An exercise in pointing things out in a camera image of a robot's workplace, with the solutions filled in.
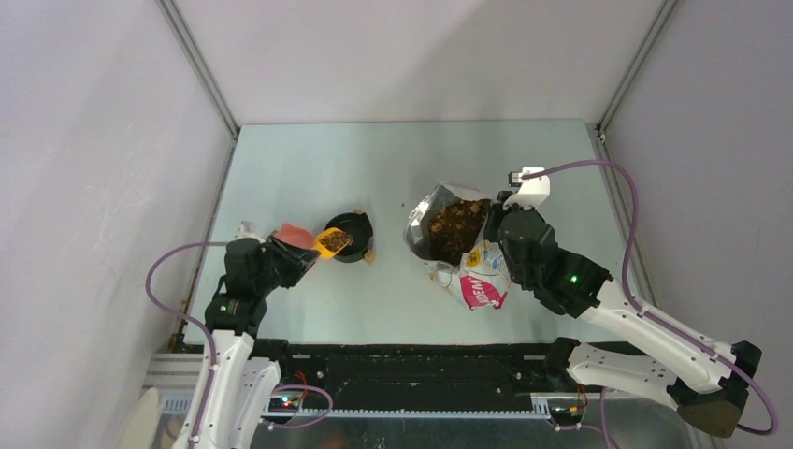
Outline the yellow plastic scoop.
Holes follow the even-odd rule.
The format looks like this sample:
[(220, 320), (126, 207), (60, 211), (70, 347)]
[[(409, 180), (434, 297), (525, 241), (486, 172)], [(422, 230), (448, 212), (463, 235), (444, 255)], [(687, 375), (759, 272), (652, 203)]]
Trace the yellow plastic scoop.
[(352, 243), (352, 234), (337, 227), (330, 227), (316, 237), (312, 249), (317, 251), (322, 259), (332, 259)]

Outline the cat food bag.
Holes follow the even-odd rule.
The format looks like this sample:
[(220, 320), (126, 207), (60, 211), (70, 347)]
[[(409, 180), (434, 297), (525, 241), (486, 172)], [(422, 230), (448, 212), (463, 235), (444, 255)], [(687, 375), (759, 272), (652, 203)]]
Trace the cat food bag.
[(503, 307), (512, 281), (498, 243), (485, 236), (495, 200), (450, 182), (409, 213), (403, 239), (434, 284), (469, 310)]

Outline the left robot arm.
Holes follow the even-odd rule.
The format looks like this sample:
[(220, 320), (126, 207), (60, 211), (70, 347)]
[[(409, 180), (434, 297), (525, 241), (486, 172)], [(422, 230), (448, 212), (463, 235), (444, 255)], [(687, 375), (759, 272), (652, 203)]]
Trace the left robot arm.
[(314, 242), (309, 230), (283, 224), (265, 238), (243, 230), (222, 243), (224, 273), (203, 319), (180, 315), (201, 330), (206, 343), (175, 447), (250, 447), (272, 393), (296, 376), (295, 363), (283, 355), (250, 362), (267, 296), (296, 286), (313, 267), (320, 257)]

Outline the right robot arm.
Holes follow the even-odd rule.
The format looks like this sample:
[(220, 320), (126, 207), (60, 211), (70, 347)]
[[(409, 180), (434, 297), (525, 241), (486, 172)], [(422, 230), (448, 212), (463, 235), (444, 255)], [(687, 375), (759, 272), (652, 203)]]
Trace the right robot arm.
[(744, 430), (740, 420), (762, 352), (685, 326), (636, 298), (608, 269), (559, 246), (555, 231), (526, 196), (502, 191), (484, 234), (504, 256), (512, 282), (557, 315), (600, 326), (639, 350), (626, 355), (559, 338), (543, 367), (557, 391), (599, 385), (649, 398), (690, 426), (718, 438)]

